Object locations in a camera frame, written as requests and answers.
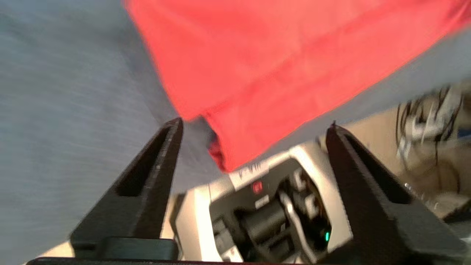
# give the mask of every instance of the sticker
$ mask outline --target sticker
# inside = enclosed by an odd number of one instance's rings
[[[270,202],[270,197],[267,194],[255,202],[255,209],[258,209],[269,202]]]
[[[260,162],[246,166],[239,171],[229,173],[229,178],[235,190],[239,190],[248,183],[269,171],[268,163]]]

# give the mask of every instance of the red cloth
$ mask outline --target red cloth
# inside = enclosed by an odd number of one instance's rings
[[[216,132],[210,153],[225,171],[471,17],[469,0],[127,0],[126,8],[177,111]]]

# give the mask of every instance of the red light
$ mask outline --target red light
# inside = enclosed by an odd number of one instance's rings
[[[256,181],[252,184],[252,190],[255,194],[260,194],[263,191],[263,185],[261,181]]]

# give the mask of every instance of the wire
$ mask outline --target wire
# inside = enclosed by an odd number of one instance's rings
[[[444,102],[445,97],[447,96],[447,94],[450,90],[450,87],[451,86],[447,86],[446,88],[441,89],[439,91],[439,93],[437,93],[437,98],[438,98],[438,108],[437,109],[440,109],[440,107],[443,105],[443,102]],[[409,101],[406,104],[406,106],[405,106],[404,110],[402,111],[402,113],[401,113],[401,107],[402,106],[401,106],[401,104],[398,105],[398,109],[397,109],[397,112],[396,112],[396,146],[397,146],[398,149],[399,149],[401,138],[406,137],[407,119],[411,116],[418,116],[419,113],[420,113],[419,121],[423,122],[423,120],[425,119],[425,117],[424,117],[424,102],[428,97],[429,97],[429,95],[426,95],[426,96],[423,96],[423,97],[421,97],[421,98],[419,98],[415,101]],[[462,103],[463,103],[463,98],[461,99],[460,105],[458,106],[456,111],[450,117],[450,120],[444,126],[443,131],[439,135],[437,135],[433,140],[434,145],[435,145],[435,166],[436,167],[439,167],[439,151],[438,151],[439,142],[447,141],[447,140],[450,139],[450,137],[453,133],[456,118],[457,118],[458,113],[461,109]],[[413,147],[414,147],[414,150],[416,151],[416,153],[419,154],[416,146],[413,145]],[[400,151],[400,156],[401,156],[401,160],[403,162],[405,170],[409,174],[412,174],[409,170],[409,167],[408,167],[408,164],[407,164],[407,159],[405,158],[404,152]],[[454,177],[455,177],[455,180],[456,180],[457,191],[459,193],[461,191],[460,178],[459,178],[458,175],[455,175],[455,174],[454,174]],[[438,172],[438,184],[439,184],[439,188],[442,189],[442,178],[441,178],[440,171]]]

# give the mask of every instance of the cable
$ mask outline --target cable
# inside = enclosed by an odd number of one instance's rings
[[[436,93],[437,100],[438,100],[438,108],[437,109],[440,109],[440,107],[443,105],[443,102],[444,102],[445,97],[447,96],[447,94],[450,90],[450,87],[451,86],[447,86],[446,88],[443,88],[438,93]],[[402,105],[401,104],[398,105],[397,112],[396,112],[396,128],[395,128],[396,146],[397,146],[398,149],[399,149],[399,146],[400,146],[401,139],[405,138],[405,136],[406,136],[407,119],[411,116],[418,116],[419,121],[421,121],[421,122],[423,122],[423,120],[425,119],[425,117],[424,117],[424,103],[425,103],[427,98],[430,98],[430,95],[423,96],[423,97],[421,97],[417,100],[414,100],[414,101],[409,101],[406,104],[406,106],[404,107],[402,113],[401,113]],[[436,167],[439,167],[439,151],[438,151],[439,143],[443,142],[443,141],[447,141],[447,140],[450,139],[450,137],[451,137],[451,135],[454,131],[456,118],[457,118],[458,113],[461,109],[462,103],[463,103],[463,98],[460,101],[460,105],[458,106],[456,111],[450,117],[450,120],[444,126],[443,131],[433,139],[434,145],[435,145],[435,166]],[[417,155],[419,155],[419,152],[418,152],[415,144],[413,144],[413,148],[414,148],[415,152],[417,153]],[[409,174],[412,174],[412,172],[409,170],[407,160],[406,160],[404,152],[402,152],[402,150],[400,152],[400,156],[401,156],[401,160],[402,160],[403,165],[404,165],[404,169]],[[454,177],[456,179],[457,190],[458,190],[458,193],[459,193],[460,190],[461,190],[460,179],[459,179],[459,176],[454,175]],[[442,178],[441,178],[441,173],[440,172],[438,173],[438,183],[439,183],[439,188],[442,189]]]

